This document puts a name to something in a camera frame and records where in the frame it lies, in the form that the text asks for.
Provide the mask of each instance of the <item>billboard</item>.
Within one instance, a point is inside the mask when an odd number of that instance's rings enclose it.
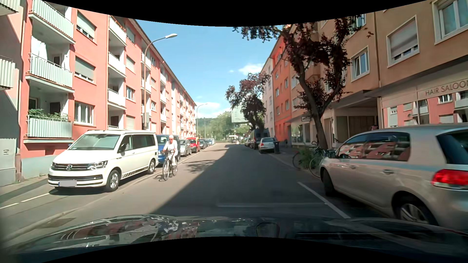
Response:
[[[231,122],[232,123],[245,123],[248,122],[245,118],[244,115],[241,112],[241,107],[235,107],[231,111]]]

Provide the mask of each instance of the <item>car hood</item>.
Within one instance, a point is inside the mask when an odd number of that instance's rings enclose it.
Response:
[[[108,161],[109,154],[114,153],[114,150],[66,150],[54,158],[54,163],[94,163],[100,161]]]
[[[10,247],[12,254],[127,245],[189,237],[255,236],[318,241],[366,249],[468,256],[468,234],[396,219],[324,217],[171,217],[129,215],[66,228]]]

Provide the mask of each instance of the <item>white lane marking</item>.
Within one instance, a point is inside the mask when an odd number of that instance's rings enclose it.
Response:
[[[331,209],[335,210],[335,212],[337,212],[340,216],[342,216],[343,218],[351,218],[350,216],[348,216],[346,213],[344,213],[343,211],[339,210],[338,207],[336,207],[335,205],[333,205],[332,203],[330,203],[330,201],[328,201],[327,199],[325,199],[323,196],[319,195],[317,192],[315,192],[314,190],[308,188],[306,185],[304,185],[303,183],[301,182],[297,182],[300,186],[304,187],[305,189],[307,189],[309,192],[313,193],[316,197],[320,198],[320,200],[322,200],[324,203],[326,203]]]
[[[3,208],[7,208],[7,207],[10,207],[10,206],[13,206],[13,205],[17,205],[19,203],[14,203],[14,204],[11,204],[11,205],[6,205],[6,206],[3,206],[3,207],[0,207],[0,209],[3,209]]]
[[[293,206],[323,206],[323,203],[228,203],[217,204],[218,207],[293,207]]]
[[[36,196],[36,197],[33,197],[33,198],[29,198],[29,199],[23,200],[23,201],[21,201],[21,203],[28,202],[28,201],[30,201],[30,200],[32,200],[32,199],[36,199],[36,198],[43,197],[43,196],[46,196],[46,195],[49,195],[49,193],[46,193],[46,194],[43,194],[43,195],[40,195],[40,196]]]

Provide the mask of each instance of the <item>trash bin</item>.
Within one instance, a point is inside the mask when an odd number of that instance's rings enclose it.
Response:
[[[279,152],[279,141],[275,141],[274,144],[275,144],[275,154],[280,154],[280,152]]]

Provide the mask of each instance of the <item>car taillight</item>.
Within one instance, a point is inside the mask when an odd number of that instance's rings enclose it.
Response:
[[[442,188],[468,190],[468,171],[443,169],[434,175],[431,183]]]

